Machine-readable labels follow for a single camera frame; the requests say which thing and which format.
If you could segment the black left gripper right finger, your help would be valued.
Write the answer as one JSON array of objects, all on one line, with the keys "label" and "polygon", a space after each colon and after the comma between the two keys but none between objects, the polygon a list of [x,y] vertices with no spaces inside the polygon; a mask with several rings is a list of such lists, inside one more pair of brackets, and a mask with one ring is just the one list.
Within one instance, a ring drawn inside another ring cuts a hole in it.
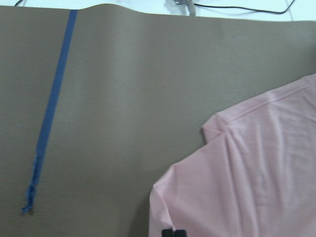
[{"label": "black left gripper right finger", "polygon": [[186,237],[186,231],[185,230],[175,230],[174,236],[175,237]]}]

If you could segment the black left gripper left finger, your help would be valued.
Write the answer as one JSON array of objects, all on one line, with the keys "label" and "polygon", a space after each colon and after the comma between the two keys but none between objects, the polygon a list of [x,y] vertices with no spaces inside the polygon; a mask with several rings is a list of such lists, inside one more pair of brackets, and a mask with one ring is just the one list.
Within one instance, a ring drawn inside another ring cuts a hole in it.
[{"label": "black left gripper left finger", "polygon": [[174,231],[172,229],[164,229],[161,231],[162,237],[174,237]]}]

